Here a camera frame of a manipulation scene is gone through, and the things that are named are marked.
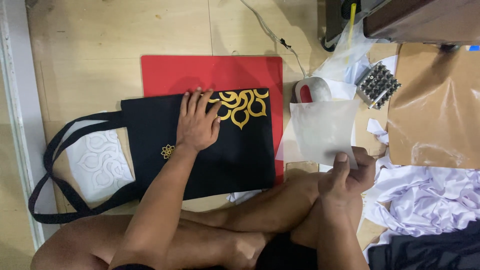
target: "person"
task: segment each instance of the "person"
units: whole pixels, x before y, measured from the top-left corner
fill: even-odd
[[[358,170],[337,153],[330,172],[289,180],[226,209],[181,210],[199,151],[216,141],[212,90],[185,93],[177,145],[136,213],[98,215],[62,226],[36,252],[33,270],[338,269],[366,270],[356,238],[375,160],[353,147]]]

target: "gold flower logo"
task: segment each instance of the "gold flower logo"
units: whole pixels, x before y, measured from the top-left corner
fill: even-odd
[[[243,126],[248,122],[250,116],[258,117],[258,116],[262,116],[262,115],[265,115],[265,116],[267,115],[266,112],[265,112],[265,110],[266,110],[265,102],[262,99],[268,97],[268,91],[267,91],[266,94],[263,94],[263,95],[260,95],[257,92],[257,89],[243,90],[238,95],[237,95],[237,93],[230,92],[230,91],[229,92],[219,92],[218,94],[220,95],[220,98],[222,100],[222,105],[225,105],[228,108],[233,109],[233,110],[228,110],[226,115],[220,116],[220,119],[221,120],[226,120],[226,119],[231,117],[232,122],[234,124],[236,124],[237,126],[239,126],[240,129],[242,129]],[[260,112],[253,112],[252,111],[252,104],[253,104],[254,101],[259,102],[262,105],[262,110]],[[208,102],[215,103],[215,102],[217,102],[217,100],[209,99]],[[235,119],[235,114],[240,110],[243,110],[243,113],[245,114],[245,120],[243,120],[241,123],[238,122]]]
[[[170,146],[170,145],[167,145],[165,147],[162,147],[162,155],[163,155],[163,158],[164,159],[169,159],[170,156],[172,155],[173,153],[173,150],[175,150],[175,146]]]

